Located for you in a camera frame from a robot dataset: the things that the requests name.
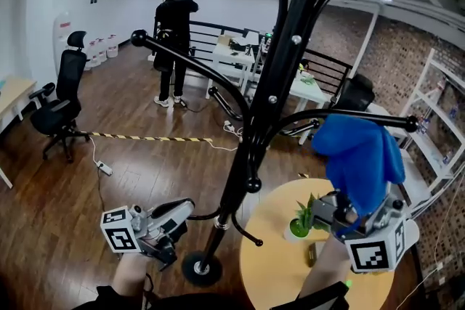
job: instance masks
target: white sneaker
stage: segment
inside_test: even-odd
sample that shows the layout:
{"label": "white sneaker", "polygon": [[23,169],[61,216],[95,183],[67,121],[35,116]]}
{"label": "white sneaker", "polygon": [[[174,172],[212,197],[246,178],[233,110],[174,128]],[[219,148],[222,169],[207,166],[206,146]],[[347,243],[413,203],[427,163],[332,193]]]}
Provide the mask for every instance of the white sneaker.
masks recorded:
{"label": "white sneaker", "polygon": [[158,96],[155,96],[153,99],[154,103],[159,104],[161,107],[169,107],[169,101],[168,99],[165,99],[164,101],[160,101],[158,99]]}

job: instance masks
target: blue cloth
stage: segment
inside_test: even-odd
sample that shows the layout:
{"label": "blue cloth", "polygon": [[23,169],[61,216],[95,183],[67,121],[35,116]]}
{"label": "blue cloth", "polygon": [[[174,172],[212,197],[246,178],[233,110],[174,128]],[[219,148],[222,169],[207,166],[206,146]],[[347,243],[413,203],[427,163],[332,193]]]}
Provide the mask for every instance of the blue cloth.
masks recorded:
{"label": "blue cloth", "polygon": [[384,127],[371,121],[330,115],[312,146],[329,157],[326,176],[349,198],[360,217],[381,205],[388,181],[399,184],[405,180],[396,141]]}

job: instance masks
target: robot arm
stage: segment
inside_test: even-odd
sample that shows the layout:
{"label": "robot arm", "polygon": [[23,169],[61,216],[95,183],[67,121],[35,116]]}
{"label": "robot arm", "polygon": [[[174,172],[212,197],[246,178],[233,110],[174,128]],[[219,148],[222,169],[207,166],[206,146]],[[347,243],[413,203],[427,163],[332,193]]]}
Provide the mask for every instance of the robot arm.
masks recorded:
{"label": "robot arm", "polygon": [[394,270],[419,239],[419,228],[407,219],[405,203],[390,193],[375,212],[360,219],[350,201],[336,190],[313,202],[312,218],[346,245],[356,273]]}
{"label": "robot arm", "polygon": [[141,253],[156,258],[160,271],[176,260],[174,244],[187,232],[187,217],[194,210],[191,199],[176,200],[142,210],[138,205],[102,214],[100,228],[114,253]]}

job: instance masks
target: person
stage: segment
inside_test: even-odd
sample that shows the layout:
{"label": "person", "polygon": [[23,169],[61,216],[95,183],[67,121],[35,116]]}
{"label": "person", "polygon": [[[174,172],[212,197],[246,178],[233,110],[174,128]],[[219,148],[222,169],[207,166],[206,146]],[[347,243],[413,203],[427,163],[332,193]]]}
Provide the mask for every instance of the person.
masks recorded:
{"label": "person", "polygon": [[[190,46],[189,18],[190,13],[197,12],[198,5],[193,0],[165,0],[156,10],[155,26],[160,23],[160,30],[170,30],[172,33],[170,46],[187,54]],[[168,107],[169,82],[173,72],[173,61],[167,64],[167,71],[161,72],[160,94],[155,96],[154,102],[162,107]],[[174,103],[181,102],[182,88],[186,74],[186,65],[176,61],[176,80],[174,81]]]}
{"label": "person", "polygon": [[[80,305],[75,310],[141,309],[145,275],[149,262],[150,258],[140,253],[125,253],[116,269],[111,287],[97,287],[97,292],[99,293],[97,299]],[[351,261],[344,243],[339,242],[330,234],[315,265],[302,286],[295,306],[292,306],[293,303],[290,303],[287,309],[312,309],[312,307],[306,306],[308,303],[300,303],[299,299],[303,300],[338,282],[345,281],[350,267]],[[234,298],[213,293],[195,293],[162,298],[155,301],[153,305],[153,308],[156,310],[244,309]],[[328,307],[318,307],[318,309],[334,309],[331,306],[332,304],[329,304]]]}

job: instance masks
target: green plant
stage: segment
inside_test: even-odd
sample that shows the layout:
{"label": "green plant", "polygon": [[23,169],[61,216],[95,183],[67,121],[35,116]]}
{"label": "green plant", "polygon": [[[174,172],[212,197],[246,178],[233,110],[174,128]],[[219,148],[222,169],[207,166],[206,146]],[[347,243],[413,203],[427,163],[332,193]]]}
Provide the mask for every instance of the green plant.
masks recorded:
{"label": "green plant", "polygon": [[296,211],[297,218],[293,219],[289,224],[292,234],[294,234],[296,237],[306,237],[312,227],[314,227],[316,230],[325,230],[327,232],[329,231],[329,228],[325,224],[321,224],[318,221],[314,221],[313,225],[311,225],[312,204],[315,199],[319,198],[319,195],[315,198],[313,194],[310,194],[307,205],[303,205],[297,201],[297,204],[299,204],[300,207],[300,209]]}

